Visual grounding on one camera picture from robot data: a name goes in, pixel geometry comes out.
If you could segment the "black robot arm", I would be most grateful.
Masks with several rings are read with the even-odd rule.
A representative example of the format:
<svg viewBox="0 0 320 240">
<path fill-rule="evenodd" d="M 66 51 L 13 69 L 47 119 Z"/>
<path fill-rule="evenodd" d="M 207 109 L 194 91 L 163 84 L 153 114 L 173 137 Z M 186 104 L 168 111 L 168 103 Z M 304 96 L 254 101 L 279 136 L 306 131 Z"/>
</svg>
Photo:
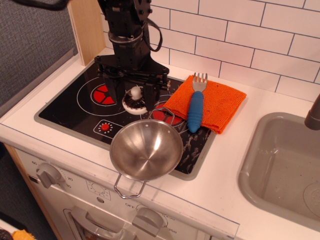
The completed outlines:
<svg viewBox="0 0 320 240">
<path fill-rule="evenodd" d="M 125 95 L 126 82 L 142 87 L 147 111 L 154 109 L 160 91 L 171 86 L 169 69 L 151 57 L 162 46 L 150 45 L 149 26 L 158 26 L 148 18 L 152 13 L 149 0 L 100 0 L 99 6 L 108 22 L 108 38 L 113 55 L 96 56 L 98 76 L 104 79 L 110 97 L 117 103 Z"/>
</svg>

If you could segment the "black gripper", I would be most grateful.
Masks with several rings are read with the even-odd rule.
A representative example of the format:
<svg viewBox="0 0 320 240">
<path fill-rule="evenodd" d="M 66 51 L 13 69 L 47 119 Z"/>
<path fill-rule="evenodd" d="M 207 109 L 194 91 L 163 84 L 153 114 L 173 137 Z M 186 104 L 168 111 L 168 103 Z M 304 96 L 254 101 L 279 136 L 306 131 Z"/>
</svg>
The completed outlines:
<svg viewBox="0 0 320 240">
<path fill-rule="evenodd" d="M 152 111 L 159 101 L 160 89 L 169 89 L 169 69 L 151 58 L 151 52 L 160 50 L 152 48 L 145 40 L 137 44 L 116 43 L 113 55 L 98 55 L 94 61 L 98 64 L 98 75 L 103 77 L 105 86 L 114 103 L 118 103 L 117 88 L 125 78 L 137 80 L 143 86 L 143 96 L 147 111 Z"/>
</svg>

